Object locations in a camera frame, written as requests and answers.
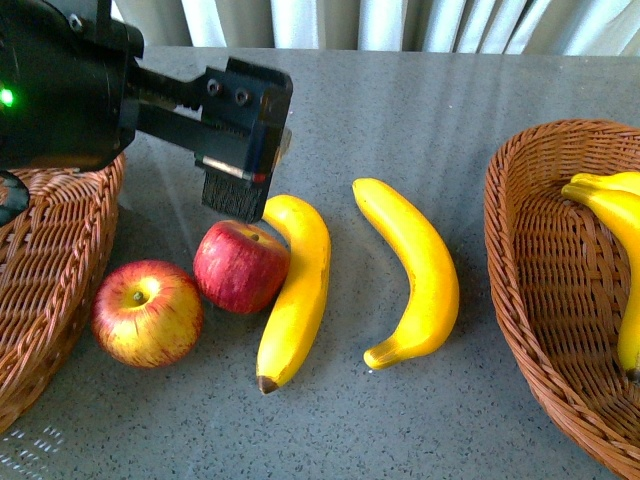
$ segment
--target yellow banana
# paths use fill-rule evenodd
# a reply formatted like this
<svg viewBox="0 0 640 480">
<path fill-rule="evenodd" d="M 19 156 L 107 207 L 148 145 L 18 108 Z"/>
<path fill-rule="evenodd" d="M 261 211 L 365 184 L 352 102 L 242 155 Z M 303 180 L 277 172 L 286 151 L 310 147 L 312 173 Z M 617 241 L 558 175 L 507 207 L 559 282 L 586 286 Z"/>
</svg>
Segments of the yellow banana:
<svg viewBox="0 0 640 480">
<path fill-rule="evenodd" d="M 291 250 L 289 272 L 258 349 L 258 388 L 267 394 L 291 380 L 311 350 L 327 303 L 331 238 L 317 210 L 292 195 L 267 200 L 262 219 Z"/>
<path fill-rule="evenodd" d="M 620 240 L 627 251 L 631 286 L 620 333 L 618 358 L 629 380 L 640 382 L 640 196 L 581 183 L 562 187 L 562 195 L 587 206 Z"/>
<path fill-rule="evenodd" d="M 383 369 L 428 355 L 444 344 L 458 317 L 458 276 L 444 241 L 402 195 L 374 178 L 353 182 L 365 218 L 395 251 L 409 278 L 409 301 L 393 334 L 364 353 L 370 368 Z"/>
<path fill-rule="evenodd" d="M 604 190 L 622 190 L 640 195 L 640 172 L 619 172 L 612 175 L 577 173 L 571 177 L 571 183 Z"/>
</svg>

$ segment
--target brown wicker basket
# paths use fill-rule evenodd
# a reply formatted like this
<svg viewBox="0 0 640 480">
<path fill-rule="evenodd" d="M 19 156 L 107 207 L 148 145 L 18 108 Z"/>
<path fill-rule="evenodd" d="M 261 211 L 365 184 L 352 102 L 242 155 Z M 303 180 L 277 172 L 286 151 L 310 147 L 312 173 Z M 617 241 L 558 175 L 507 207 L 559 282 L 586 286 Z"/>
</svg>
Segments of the brown wicker basket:
<svg viewBox="0 0 640 480">
<path fill-rule="evenodd" d="M 12 171 L 31 202 L 0 227 L 0 431 L 40 396 L 88 320 L 113 245 L 124 164 L 120 155 L 98 172 Z"/>
<path fill-rule="evenodd" d="M 560 195 L 575 173 L 626 170 L 640 170 L 636 128 L 568 119 L 519 133 L 489 164 L 485 242 L 498 323 L 533 395 L 589 455 L 640 478 L 640 389 L 616 353 L 628 258 Z"/>
</svg>

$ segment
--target curtain fold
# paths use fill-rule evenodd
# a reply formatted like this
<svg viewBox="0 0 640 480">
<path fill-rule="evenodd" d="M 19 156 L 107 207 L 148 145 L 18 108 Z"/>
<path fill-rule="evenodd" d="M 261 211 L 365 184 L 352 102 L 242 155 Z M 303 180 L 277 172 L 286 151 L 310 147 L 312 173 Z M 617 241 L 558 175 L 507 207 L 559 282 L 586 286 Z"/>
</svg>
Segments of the curtain fold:
<svg viewBox="0 0 640 480">
<path fill-rule="evenodd" d="M 640 54 L 640 0 L 114 0 L 148 45 Z"/>
</svg>

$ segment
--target gray countertop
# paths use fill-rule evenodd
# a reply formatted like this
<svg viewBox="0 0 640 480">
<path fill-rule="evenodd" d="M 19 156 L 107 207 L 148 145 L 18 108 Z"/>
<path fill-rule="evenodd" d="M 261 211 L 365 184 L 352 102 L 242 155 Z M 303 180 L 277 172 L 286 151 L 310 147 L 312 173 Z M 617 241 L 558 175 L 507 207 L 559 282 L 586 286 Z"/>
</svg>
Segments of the gray countertop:
<svg viewBox="0 0 640 480">
<path fill-rule="evenodd" d="M 544 413 L 498 327 L 482 195 L 491 155 L 523 129 L 569 117 L 640 125 L 638 60 L 156 47 L 144 63 L 186 79 L 223 68 L 228 55 L 293 78 L 293 144 L 271 194 L 312 203 L 333 242 L 309 357 L 263 396 L 255 358 L 264 313 L 240 318 L 206 304 L 196 348 L 152 371 L 112 360 L 87 329 L 5 432 L 0 477 L 612 478 Z M 144 134 L 126 153 L 109 270 L 162 258 L 191 272 L 200 239 L 222 218 L 200 206 L 201 170 L 189 152 Z M 362 354 L 391 333 L 408 288 L 353 201 L 361 176 L 385 180 L 425 213 L 461 284 L 446 344 L 384 371 Z M 14 468 L 25 451 L 39 458 Z"/>
</svg>

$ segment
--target green light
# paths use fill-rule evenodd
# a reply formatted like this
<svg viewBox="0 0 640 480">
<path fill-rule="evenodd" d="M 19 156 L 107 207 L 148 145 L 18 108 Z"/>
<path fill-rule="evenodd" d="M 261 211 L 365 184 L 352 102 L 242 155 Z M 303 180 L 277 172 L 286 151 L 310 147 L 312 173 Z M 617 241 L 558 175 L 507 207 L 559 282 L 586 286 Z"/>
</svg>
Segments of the green light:
<svg viewBox="0 0 640 480">
<path fill-rule="evenodd" d="M 8 88 L 3 88 L 0 90 L 0 102 L 5 107 L 10 107 L 13 105 L 13 92 Z"/>
</svg>

